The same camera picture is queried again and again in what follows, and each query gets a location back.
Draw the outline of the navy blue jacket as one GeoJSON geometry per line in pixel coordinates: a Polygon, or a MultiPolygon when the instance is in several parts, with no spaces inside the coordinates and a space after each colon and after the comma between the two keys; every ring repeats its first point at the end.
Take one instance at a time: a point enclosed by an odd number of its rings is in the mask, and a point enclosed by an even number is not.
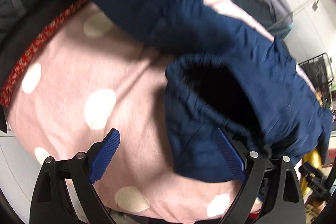
{"type": "Polygon", "coordinates": [[[91,0],[146,46],[173,54],[165,71],[165,121],[174,171],[204,182],[234,178],[221,129],[250,151],[293,164],[326,157],[332,114],[321,107],[279,40],[203,0],[91,0]]]}

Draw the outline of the red patterned fabric strip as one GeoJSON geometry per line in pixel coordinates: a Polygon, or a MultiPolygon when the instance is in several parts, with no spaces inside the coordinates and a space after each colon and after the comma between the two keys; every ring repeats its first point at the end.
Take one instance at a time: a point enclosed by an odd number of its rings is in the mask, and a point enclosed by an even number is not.
{"type": "Polygon", "coordinates": [[[5,80],[5,83],[1,88],[1,106],[9,106],[11,96],[13,94],[15,84],[19,80],[21,74],[25,71],[34,55],[54,36],[56,31],[62,26],[62,24],[71,17],[77,10],[81,9],[87,4],[88,0],[77,0],[70,5],[66,10],[58,14],[48,25],[41,30],[36,38],[22,53],[19,60],[11,70],[9,76],[5,80]]]}

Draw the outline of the white wall lamp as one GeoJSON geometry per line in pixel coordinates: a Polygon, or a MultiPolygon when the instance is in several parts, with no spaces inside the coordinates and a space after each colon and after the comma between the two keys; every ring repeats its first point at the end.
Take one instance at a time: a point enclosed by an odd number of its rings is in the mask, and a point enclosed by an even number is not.
{"type": "Polygon", "coordinates": [[[291,11],[291,16],[295,16],[305,10],[307,7],[311,6],[311,8],[316,11],[319,7],[320,0],[307,0],[304,3],[298,5],[295,9],[291,11]]]}

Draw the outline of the dark grey garment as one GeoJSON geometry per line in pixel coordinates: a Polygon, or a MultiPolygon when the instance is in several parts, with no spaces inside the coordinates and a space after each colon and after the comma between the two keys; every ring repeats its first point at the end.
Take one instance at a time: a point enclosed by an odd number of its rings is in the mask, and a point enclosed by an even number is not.
{"type": "Polygon", "coordinates": [[[1,88],[41,30],[77,0],[1,0],[1,88]]]}

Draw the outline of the pink polka dot bedsheet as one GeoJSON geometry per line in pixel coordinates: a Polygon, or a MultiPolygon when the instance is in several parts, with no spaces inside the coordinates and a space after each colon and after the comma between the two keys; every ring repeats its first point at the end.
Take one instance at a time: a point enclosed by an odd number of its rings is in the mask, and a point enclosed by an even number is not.
{"type": "MultiPolygon", "coordinates": [[[[275,40],[230,0],[203,1],[275,40]]],[[[87,152],[114,128],[120,145],[93,184],[105,207],[172,223],[218,219],[242,183],[204,182],[174,171],[165,71],[175,59],[136,40],[88,0],[34,55],[3,107],[3,124],[39,162],[87,152]]]]}

